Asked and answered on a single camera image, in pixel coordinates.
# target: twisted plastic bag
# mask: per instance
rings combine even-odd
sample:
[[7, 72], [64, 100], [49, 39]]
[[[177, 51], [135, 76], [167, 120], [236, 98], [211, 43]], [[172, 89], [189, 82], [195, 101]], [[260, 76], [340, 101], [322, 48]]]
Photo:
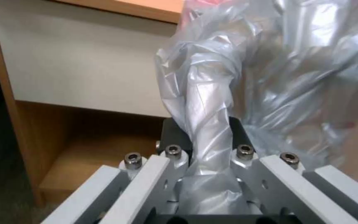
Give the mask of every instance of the twisted plastic bag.
[[156, 55], [162, 101], [194, 149], [178, 213], [248, 213], [229, 116], [260, 156], [340, 163], [358, 120], [358, 0], [232, 0], [197, 16]]

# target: machine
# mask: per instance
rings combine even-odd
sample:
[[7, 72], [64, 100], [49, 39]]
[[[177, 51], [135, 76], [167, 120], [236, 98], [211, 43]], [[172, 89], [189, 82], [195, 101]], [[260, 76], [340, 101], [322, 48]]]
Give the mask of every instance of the machine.
[[358, 223], [358, 183], [333, 166], [305, 171], [290, 152], [258, 157], [239, 120], [231, 169], [247, 215], [176, 214], [192, 144], [166, 119], [157, 155], [129, 153], [119, 168], [101, 166], [43, 224]]

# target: wooden drawer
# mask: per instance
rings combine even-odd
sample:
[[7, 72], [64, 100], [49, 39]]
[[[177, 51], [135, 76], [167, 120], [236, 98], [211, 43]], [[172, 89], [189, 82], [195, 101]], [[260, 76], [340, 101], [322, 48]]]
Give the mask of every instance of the wooden drawer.
[[168, 116], [154, 55], [175, 24], [41, 0], [0, 0], [16, 100]]

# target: wooden desk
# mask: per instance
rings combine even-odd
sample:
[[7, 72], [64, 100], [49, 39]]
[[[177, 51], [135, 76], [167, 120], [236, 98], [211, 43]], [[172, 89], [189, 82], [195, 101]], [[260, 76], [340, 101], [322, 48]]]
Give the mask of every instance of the wooden desk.
[[177, 23], [184, 0], [55, 0], [68, 4]]
[[175, 32], [161, 21], [177, 21], [182, 4], [60, 2], [100, 10], [0, 0], [0, 83], [40, 206], [64, 200], [102, 164], [118, 166], [129, 152], [155, 152], [169, 114], [159, 99], [153, 55]]

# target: hex socket screw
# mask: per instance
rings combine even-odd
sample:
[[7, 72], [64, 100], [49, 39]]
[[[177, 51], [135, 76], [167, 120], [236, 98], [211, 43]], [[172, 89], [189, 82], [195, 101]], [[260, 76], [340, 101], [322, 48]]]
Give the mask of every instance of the hex socket screw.
[[237, 146], [236, 155], [239, 159], [250, 160], [253, 158], [255, 150], [252, 146], [249, 145], [239, 145]]
[[124, 157], [125, 168], [135, 170], [142, 167], [142, 155], [137, 152], [131, 152]]
[[178, 145], [169, 145], [165, 148], [165, 156], [169, 159], [180, 159], [182, 157], [182, 148]]
[[297, 169], [299, 165], [299, 157], [290, 152], [283, 152], [280, 154], [280, 159], [282, 159], [285, 163], [290, 165], [290, 167]]

